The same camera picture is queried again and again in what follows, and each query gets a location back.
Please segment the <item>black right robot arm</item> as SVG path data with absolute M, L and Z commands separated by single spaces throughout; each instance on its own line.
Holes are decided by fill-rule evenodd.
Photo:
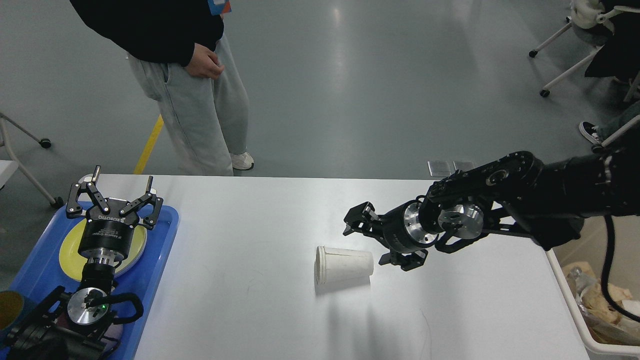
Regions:
M 610 272 L 615 254 L 613 217 L 639 214 L 639 137 L 623 136 L 610 148 L 544 164 L 532 152 L 500 159 L 434 182 L 386 214 L 364 202 L 347 212 L 343 235 L 360 233 L 388 252 L 380 265 L 411 271 L 425 264 L 429 248 L 451 254 L 490 234 L 531 239 L 549 251 L 580 238 L 585 219 L 603 217 L 606 251 L 603 296 L 623 316 L 639 317 L 613 300 Z

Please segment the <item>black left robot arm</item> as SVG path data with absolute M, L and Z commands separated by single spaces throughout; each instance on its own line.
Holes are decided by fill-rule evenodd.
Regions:
M 105 197 L 98 190 L 101 171 L 70 187 L 65 214 L 86 221 L 77 253 L 86 262 L 73 292 L 58 285 L 34 310 L 10 326 L 4 339 L 9 360 L 105 360 L 121 340 L 108 336 L 113 326 L 144 315 L 134 292 L 115 294 L 115 271 L 130 257 L 135 230 L 153 230 L 163 199 L 149 176 L 144 193 L 134 199 Z

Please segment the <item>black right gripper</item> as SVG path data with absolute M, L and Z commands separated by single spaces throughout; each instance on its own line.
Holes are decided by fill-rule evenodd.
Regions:
M 371 202 L 350 208 L 343 218 L 343 236 L 359 233 L 376 240 L 384 240 L 390 250 L 378 260 L 378 265 L 399 266 L 402 271 L 422 267 L 428 257 L 427 248 L 433 246 L 441 232 L 439 209 L 419 200 L 411 200 L 389 210 L 375 214 Z

